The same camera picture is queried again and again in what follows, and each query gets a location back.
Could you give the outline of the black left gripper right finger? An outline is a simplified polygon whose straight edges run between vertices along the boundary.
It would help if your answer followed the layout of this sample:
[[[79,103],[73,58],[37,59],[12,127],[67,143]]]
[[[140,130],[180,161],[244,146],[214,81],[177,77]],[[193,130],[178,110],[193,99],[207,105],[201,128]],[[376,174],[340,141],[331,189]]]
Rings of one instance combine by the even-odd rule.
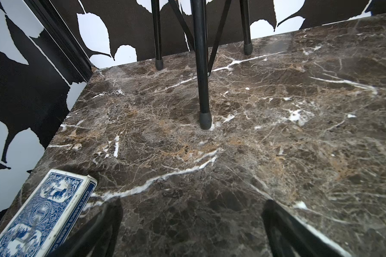
[[[262,212],[264,228],[274,257],[340,257],[333,247],[310,232],[274,200]]]

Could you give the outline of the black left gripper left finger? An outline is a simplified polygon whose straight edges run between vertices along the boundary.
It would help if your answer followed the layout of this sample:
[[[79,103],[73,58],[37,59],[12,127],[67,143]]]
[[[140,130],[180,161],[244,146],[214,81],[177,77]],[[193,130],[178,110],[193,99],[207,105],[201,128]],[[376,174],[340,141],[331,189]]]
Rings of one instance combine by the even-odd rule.
[[[114,254],[123,209],[121,200],[113,198],[102,210],[49,257],[111,257]]]

